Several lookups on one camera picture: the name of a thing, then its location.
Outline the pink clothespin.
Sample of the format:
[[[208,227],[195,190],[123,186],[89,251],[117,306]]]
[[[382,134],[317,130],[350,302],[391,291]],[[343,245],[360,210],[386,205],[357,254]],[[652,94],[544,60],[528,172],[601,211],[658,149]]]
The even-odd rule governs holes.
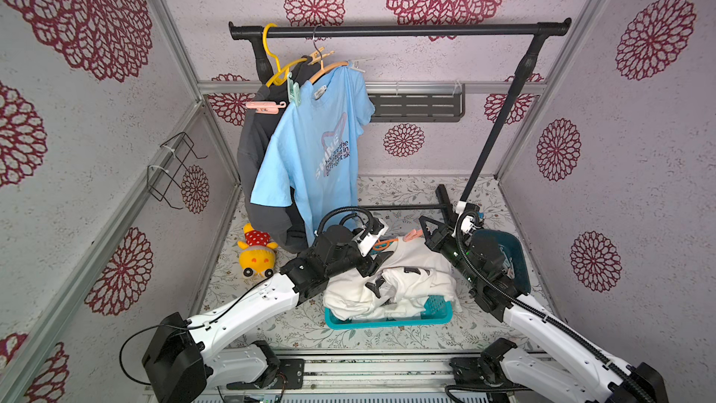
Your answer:
[[[409,242],[411,242],[411,241],[413,241],[413,240],[417,240],[417,239],[423,238],[423,237],[424,237],[424,234],[423,234],[423,230],[422,230],[422,229],[413,229],[413,230],[410,231],[408,234],[406,234],[406,235],[402,238],[402,240],[403,240],[404,242],[406,242],[406,243],[409,243]]]
[[[251,101],[245,104],[248,110],[254,110],[257,114],[278,115],[282,110],[287,108],[286,102],[266,102]]]

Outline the orange plastic hanger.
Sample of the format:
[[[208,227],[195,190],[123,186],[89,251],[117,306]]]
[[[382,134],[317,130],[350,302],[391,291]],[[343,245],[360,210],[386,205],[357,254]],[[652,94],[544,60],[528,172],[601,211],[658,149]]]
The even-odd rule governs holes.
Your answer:
[[[378,242],[374,244],[372,247],[372,250],[375,252],[382,252],[388,248],[390,248],[393,244],[396,244],[399,241],[398,238],[393,238],[385,241]]]

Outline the white t-shirt black print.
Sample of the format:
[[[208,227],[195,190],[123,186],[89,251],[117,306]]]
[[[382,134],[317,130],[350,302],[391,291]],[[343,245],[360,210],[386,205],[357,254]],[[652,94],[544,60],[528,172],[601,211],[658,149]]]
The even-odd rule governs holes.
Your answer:
[[[408,318],[422,313],[431,297],[441,297],[460,309],[450,262],[430,250],[423,238],[395,239],[373,254],[388,257],[369,276],[356,269],[330,279],[324,307],[337,319],[379,320]]]

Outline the dark grey t-shirt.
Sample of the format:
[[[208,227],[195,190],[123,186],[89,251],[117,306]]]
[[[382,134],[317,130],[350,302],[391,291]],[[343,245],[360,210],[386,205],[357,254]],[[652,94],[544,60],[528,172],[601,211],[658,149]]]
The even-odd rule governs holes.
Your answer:
[[[244,128],[237,151],[237,166],[244,192],[245,210],[252,227],[268,233],[278,246],[291,254],[308,248],[304,220],[298,207],[269,207],[251,203],[255,181],[273,136],[285,110],[276,114],[246,111]]]

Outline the light blue garment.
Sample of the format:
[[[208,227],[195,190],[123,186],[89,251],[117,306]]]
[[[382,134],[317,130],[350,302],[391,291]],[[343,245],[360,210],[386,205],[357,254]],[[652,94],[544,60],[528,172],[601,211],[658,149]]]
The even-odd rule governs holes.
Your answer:
[[[374,112],[363,74],[348,66],[304,83],[270,138],[250,203],[295,204],[312,244],[328,212],[358,204],[357,139]]]

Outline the grey clothespin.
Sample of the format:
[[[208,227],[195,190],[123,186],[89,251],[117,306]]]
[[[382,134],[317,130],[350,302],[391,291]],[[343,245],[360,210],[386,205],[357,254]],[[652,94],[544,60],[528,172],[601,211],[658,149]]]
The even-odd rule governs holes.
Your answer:
[[[358,59],[350,60],[348,67],[356,72],[365,74],[365,69],[363,69],[361,63],[362,63],[362,60],[358,60]]]

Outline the mint green clothespin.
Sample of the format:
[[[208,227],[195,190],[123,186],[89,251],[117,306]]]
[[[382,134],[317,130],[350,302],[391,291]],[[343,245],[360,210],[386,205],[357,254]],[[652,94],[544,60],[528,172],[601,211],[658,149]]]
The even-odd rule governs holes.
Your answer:
[[[286,82],[286,87],[289,103],[293,104],[294,106],[300,106],[301,92],[300,85],[298,84],[298,82],[289,78]]]

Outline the wooden hanger metal hook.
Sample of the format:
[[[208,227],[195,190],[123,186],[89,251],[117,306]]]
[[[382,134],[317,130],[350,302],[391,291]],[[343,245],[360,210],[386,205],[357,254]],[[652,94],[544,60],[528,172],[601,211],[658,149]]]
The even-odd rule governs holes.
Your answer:
[[[314,50],[317,50],[319,47],[317,45],[317,31],[321,28],[320,25],[313,27],[313,32],[311,33],[311,42],[313,43]],[[339,67],[347,67],[349,65],[349,62],[347,61],[341,61],[341,62],[335,62],[330,63],[330,65],[326,64],[326,61],[324,60],[322,63],[319,63],[320,69],[309,79],[309,82],[311,84],[315,85],[316,82],[321,79],[323,76],[327,75],[328,73],[334,71],[335,69]]]

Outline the yellow plastic hanger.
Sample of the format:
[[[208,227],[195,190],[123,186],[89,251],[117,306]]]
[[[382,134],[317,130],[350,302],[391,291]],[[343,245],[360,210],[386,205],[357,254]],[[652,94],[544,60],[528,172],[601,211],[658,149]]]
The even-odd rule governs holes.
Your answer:
[[[264,49],[266,55],[268,56],[268,58],[270,59],[270,61],[273,62],[273,66],[275,67],[275,73],[271,74],[270,77],[268,78],[268,80],[265,82],[265,85],[267,87],[271,87],[274,85],[281,86],[281,85],[285,84],[285,82],[287,82],[287,80],[288,80],[288,75],[292,72],[292,69],[295,66],[300,65],[301,63],[307,63],[307,61],[308,61],[307,58],[301,57],[301,58],[296,59],[290,63],[287,63],[286,65],[282,65],[282,62],[281,62],[279,56],[274,54],[270,50],[269,43],[268,43],[268,35],[269,35],[270,29],[277,28],[277,27],[278,27],[277,24],[267,24],[264,27],[264,30],[262,32],[263,49]]]

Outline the beige clothespin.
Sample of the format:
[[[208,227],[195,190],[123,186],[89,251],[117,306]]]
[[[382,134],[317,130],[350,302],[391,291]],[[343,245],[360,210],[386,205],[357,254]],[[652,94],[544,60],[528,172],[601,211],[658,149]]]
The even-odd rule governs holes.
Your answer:
[[[322,63],[324,59],[333,54],[333,50],[326,51],[325,47],[318,48],[310,54],[311,61],[309,62],[309,65],[316,65],[317,63]]]

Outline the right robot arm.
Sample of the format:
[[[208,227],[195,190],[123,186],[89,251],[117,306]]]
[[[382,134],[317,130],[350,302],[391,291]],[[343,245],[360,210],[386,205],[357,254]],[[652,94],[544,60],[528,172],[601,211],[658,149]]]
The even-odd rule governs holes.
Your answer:
[[[662,375],[646,363],[632,366],[591,343],[552,315],[531,296],[521,244],[504,231],[463,231],[432,218],[420,219],[426,246],[442,255],[469,285],[477,306],[514,328],[549,354],[549,361],[505,338],[476,356],[454,358],[454,384],[460,392],[505,402],[509,395],[533,391],[552,402],[666,402]]]

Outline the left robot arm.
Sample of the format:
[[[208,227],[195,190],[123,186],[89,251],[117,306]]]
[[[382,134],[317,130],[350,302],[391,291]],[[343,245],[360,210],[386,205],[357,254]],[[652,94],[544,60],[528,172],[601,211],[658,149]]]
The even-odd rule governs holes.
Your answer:
[[[331,278],[352,270],[374,274],[380,261],[370,252],[386,231],[382,222],[363,231],[332,226],[237,300],[201,315],[165,317],[142,359],[155,397],[160,402],[192,402],[208,387],[273,384],[281,362],[268,343],[255,341],[236,354],[226,353],[226,348],[265,321],[318,296]]]

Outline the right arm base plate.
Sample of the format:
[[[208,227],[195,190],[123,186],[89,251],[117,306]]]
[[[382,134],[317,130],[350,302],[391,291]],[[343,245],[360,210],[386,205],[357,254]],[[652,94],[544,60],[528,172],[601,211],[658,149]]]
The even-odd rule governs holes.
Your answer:
[[[487,389],[504,392],[527,390],[506,378],[498,364],[481,356],[454,357],[449,360],[455,384],[473,389]]]

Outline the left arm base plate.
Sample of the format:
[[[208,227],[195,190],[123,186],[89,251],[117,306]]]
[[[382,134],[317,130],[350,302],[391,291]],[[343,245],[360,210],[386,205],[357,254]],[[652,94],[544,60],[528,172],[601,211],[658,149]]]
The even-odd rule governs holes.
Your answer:
[[[255,382],[231,382],[227,390],[298,390],[303,387],[306,361],[302,358],[281,359],[278,366],[270,366]]]

